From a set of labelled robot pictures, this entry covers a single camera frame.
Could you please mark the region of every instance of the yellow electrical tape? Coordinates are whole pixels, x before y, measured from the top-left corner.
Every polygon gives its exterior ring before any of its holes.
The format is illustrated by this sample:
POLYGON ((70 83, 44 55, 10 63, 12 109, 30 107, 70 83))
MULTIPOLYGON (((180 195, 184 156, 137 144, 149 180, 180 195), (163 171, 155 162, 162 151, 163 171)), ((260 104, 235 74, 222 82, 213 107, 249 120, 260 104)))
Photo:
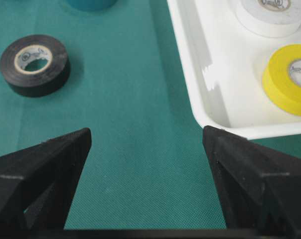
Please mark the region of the yellow electrical tape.
POLYGON ((301 45, 285 46, 272 55, 263 87, 279 108, 301 116, 301 45))

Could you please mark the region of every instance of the black electrical tape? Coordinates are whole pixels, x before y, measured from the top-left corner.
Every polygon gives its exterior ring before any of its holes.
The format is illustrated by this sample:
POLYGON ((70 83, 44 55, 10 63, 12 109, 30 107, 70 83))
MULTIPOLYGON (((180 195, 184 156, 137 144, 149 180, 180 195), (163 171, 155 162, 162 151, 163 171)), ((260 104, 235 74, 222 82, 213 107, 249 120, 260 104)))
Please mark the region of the black electrical tape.
POLYGON ((64 85, 70 75, 70 63, 60 41, 47 35, 31 35, 7 47, 0 59, 0 71, 18 94, 40 97, 64 85), (48 62, 40 70, 24 70, 26 65, 37 59, 48 62))

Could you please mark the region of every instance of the tape roll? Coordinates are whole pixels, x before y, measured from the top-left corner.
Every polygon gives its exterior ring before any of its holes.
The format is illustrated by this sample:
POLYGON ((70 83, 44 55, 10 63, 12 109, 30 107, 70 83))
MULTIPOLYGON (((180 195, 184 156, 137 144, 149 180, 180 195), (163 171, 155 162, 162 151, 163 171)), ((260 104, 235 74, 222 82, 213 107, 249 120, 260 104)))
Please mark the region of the tape roll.
POLYGON ((111 7, 117 0, 67 0, 68 3, 81 11, 99 11, 111 7))
POLYGON ((237 18, 258 35, 288 36, 301 25, 301 0, 240 0, 237 18))
POLYGON ((263 87, 278 107, 301 116, 301 45, 285 46, 272 55, 263 87))
POLYGON ((64 85, 70 74, 70 63, 63 44, 47 35, 23 37, 3 52, 0 71, 9 86, 29 97, 48 95, 64 85), (46 60, 39 70, 25 68, 35 60, 46 60))

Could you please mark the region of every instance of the green mat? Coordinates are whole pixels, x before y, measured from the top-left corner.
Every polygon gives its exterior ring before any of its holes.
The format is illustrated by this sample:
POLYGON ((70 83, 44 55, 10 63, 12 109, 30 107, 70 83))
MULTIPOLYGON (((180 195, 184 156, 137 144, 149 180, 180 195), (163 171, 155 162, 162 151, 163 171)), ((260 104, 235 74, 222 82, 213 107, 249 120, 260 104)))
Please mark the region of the green mat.
MULTIPOLYGON (((0 0, 0 56, 30 34, 59 39, 72 72, 35 99, 0 74, 0 155, 91 129, 66 228, 225 227, 166 1, 119 0, 87 13, 64 0, 0 0)), ((301 157, 301 135, 258 142, 301 157)))

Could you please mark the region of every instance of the white plastic tray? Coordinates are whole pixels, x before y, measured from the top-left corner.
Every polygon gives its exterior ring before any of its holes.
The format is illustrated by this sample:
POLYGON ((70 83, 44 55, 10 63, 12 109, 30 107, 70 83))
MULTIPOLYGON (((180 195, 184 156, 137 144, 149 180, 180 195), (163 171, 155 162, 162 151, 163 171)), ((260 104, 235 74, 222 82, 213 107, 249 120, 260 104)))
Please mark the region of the white plastic tray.
POLYGON ((248 139, 301 133, 301 117, 279 109, 262 88, 269 58, 301 43, 301 27, 285 38, 255 35, 238 21, 237 2, 168 0, 194 117, 248 139))

